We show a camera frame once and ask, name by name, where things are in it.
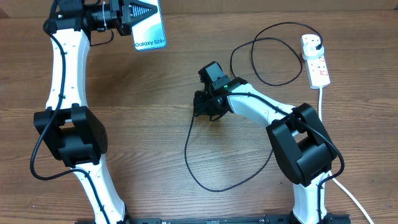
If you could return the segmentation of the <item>blue Galaxy smartphone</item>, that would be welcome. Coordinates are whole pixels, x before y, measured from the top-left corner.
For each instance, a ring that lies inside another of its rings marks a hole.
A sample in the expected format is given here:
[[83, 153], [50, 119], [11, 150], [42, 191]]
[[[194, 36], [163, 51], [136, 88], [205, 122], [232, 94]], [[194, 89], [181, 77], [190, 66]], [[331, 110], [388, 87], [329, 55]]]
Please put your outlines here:
[[159, 49], [166, 46], [164, 24], [159, 0], [143, 0], [157, 6], [158, 11], [149, 18], [132, 26], [132, 39], [137, 51]]

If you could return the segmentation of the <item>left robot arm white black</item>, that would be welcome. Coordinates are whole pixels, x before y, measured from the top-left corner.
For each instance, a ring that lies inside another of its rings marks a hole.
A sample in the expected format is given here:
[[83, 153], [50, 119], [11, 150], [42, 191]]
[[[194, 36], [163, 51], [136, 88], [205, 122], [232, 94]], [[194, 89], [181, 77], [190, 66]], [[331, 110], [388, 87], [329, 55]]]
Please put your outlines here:
[[34, 114], [38, 143], [80, 181], [95, 223], [133, 223], [106, 163], [108, 137], [86, 99], [86, 61], [93, 31], [133, 35], [133, 26], [161, 16], [158, 1], [54, 1], [43, 24], [53, 49], [52, 84], [44, 111]]

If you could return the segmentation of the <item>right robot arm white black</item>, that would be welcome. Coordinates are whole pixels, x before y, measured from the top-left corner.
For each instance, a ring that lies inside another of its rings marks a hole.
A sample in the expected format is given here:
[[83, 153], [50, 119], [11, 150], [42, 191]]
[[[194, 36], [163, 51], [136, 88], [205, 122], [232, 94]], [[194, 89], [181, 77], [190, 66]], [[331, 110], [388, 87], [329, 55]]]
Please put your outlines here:
[[279, 103], [240, 77], [230, 79], [217, 62], [198, 74], [204, 89], [195, 92], [193, 115], [216, 121], [230, 112], [265, 128], [277, 164], [294, 186], [292, 221], [326, 223], [324, 185], [338, 153], [315, 109]]

